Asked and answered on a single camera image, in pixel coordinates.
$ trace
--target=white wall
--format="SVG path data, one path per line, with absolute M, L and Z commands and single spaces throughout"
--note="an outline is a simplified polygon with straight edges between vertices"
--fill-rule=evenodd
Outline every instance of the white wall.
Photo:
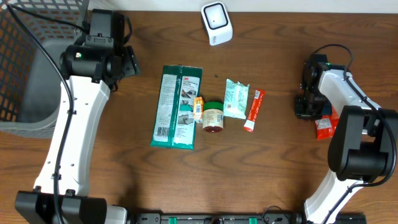
M 212 0 L 91 0 L 90 9 L 127 11 L 200 11 Z M 239 12 L 398 13 L 398 0 L 223 0 Z

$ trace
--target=white device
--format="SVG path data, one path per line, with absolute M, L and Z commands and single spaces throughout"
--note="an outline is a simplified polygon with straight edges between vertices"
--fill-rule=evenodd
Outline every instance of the white device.
M 213 2 L 201 9 L 201 22 L 211 46 L 232 39 L 232 24 L 222 2 Z

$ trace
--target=white packet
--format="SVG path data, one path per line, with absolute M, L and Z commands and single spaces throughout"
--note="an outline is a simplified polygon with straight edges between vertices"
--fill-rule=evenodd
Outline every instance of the white packet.
M 240 82 L 234 83 L 230 79 L 226 80 L 224 116 L 246 119 L 249 87 L 250 85 L 245 86 Z

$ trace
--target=green package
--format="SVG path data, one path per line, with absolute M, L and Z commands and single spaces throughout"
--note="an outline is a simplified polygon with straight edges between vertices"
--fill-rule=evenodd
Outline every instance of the green package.
M 163 67 L 151 146 L 193 150 L 193 102 L 199 95 L 202 71 L 182 65 Z
M 246 106 L 248 105 L 248 94 L 250 85 L 243 85 L 240 82 L 234 83 L 226 79 L 224 116 L 246 119 Z

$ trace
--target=green jar lid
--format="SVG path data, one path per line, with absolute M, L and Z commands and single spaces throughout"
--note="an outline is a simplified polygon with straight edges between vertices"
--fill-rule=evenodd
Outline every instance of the green jar lid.
M 203 107 L 204 111 L 207 109 L 218 109 L 218 110 L 223 111 L 224 105 L 219 102 L 208 102 L 208 103 L 205 103 L 205 106 Z

